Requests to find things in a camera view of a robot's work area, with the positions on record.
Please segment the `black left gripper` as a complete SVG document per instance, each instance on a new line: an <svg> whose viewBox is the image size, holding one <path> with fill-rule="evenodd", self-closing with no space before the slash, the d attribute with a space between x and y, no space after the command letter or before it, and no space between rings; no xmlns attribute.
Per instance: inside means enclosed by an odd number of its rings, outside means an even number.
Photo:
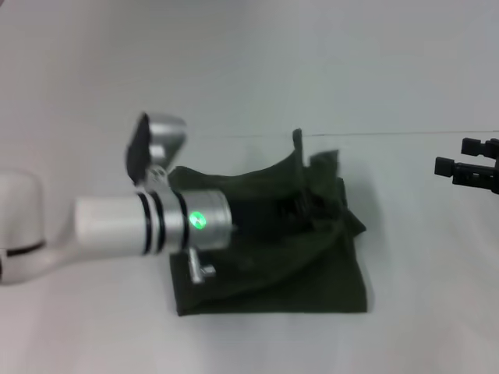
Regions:
<svg viewBox="0 0 499 374"><path fill-rule="evenodd" d="M283 230L282 215L309 215L307 196L272 199L228 199L232 224L238 235L276 235Z"/></svg>

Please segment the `dark green shirt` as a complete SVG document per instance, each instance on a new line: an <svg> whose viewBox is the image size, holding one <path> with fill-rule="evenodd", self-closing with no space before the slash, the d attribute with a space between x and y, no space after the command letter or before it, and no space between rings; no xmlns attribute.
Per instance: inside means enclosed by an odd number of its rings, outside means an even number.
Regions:
<svg viewBox="0 0 499 374"><path fill-rule="evenodd" d="M206 175L177 167L168 179L176 190L217 189L228 199L307 196L310 214L281 236L238 238L228 249L202 252L217 273L202 284L189 278L187 258L170 257L180 316L231 313L363 313L366 286L355 237L366 227L349 209L339 176L338 152L303 156L303 135L292 134L282 161L244 175Z"/></svg>

